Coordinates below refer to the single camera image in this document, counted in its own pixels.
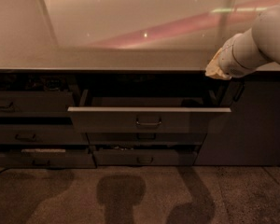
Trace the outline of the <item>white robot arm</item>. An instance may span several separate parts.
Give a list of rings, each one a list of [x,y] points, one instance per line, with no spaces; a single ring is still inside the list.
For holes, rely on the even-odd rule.
[[[280,64],[280,5],[267,8],[249,30],[227,40],[206,66],[205,75],[230,80],[268,63]]]

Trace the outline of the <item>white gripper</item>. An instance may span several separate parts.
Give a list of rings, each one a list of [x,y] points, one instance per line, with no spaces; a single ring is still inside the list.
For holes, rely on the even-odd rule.
[[[252,34],[236,34],[217,51],[206,66],[205,75],[220,80],[244,77],[257,69],[257,54]]]

